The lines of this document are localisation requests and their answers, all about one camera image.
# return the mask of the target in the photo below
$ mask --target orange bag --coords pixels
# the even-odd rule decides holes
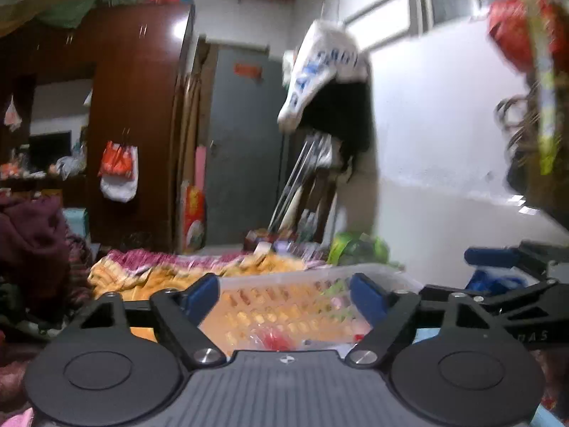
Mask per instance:
[[[555,66],[569,72],[569,35],[561,9],[553,0],[539,0],[541,17],[550,40]],[[490,5],[489,32],[504,56],[518,71],[533,71],[533,52],[522,0],[496,0]]]
[[[132,179],[133,155],[129,146],[123,147],[112,141],[107,142],[99,168],[99,176],[102,175],[124,176],[129,180]]]

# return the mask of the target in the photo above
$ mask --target black monitor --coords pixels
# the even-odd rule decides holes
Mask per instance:
[[[59,158],[70,155],[70,131],[30,136],[30,165],[35,171],[47,171]]]

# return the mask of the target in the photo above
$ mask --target brown wooden wardrobe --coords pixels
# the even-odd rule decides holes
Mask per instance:
[[[145,232],[151,234],[154,249],[172,249],[171,182],[180,115],[174,104],[175,98],[180,103],[177,91],[183,84],[193,14],[190,5],[97,8],[76,30],[31,21],[0,39],[3,108],[15,90],[19,102],[31,104],[36,84],[93,78],[85,184],[93,242],[119,247],[129,234]],[[22,91],[21,85],[31,86]],[[18,143],[1,126],[0,163],[12,147],[26,143],[30,119],[22,119]],[[107,141],[120,142],[125,129],[130,129],[129,144],[138,147],[139,180],[136,197],[123,204],[103,198],[97,173]]]

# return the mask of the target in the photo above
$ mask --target circular black disc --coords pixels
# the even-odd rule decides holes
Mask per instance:
[[[540,403],[543,373],[516,341],[443,336],[405,348],[391,381],[423,417],[460,427],[497,427],[531,420]]]
[[[29,365],[30,403],[57,423],[102,427],[162,405],[180,382],[172,353],[124,334],[102,342],[54,342]]]

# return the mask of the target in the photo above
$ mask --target gray door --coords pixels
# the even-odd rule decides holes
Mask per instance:
[[[236,70],[261,68],[250,78]],[[207,245],[241,243],[267,228],[278,196],[286,99],[281,64],[265,54],[221,48],[213,86],[206,160]]]

